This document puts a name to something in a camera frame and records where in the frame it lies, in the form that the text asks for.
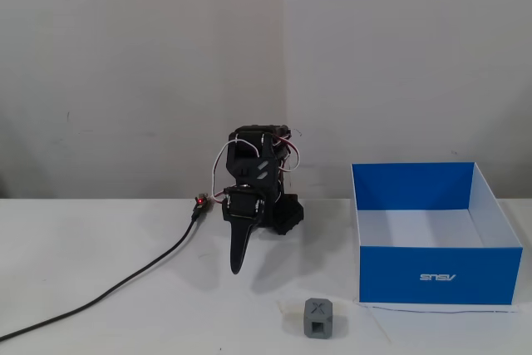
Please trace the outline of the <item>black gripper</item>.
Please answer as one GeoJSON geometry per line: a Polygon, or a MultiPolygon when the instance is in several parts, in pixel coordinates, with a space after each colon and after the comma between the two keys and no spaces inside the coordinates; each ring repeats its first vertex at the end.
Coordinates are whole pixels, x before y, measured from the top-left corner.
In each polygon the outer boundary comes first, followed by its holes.
{"type": "Polygon", "coordinates": [[[234,185],[223,193],[223,217],[231,227],[230,268],[233,274],[238,274],[254,229],[266,226],[267,197],[263,190],[250,185],[234,185]]]}

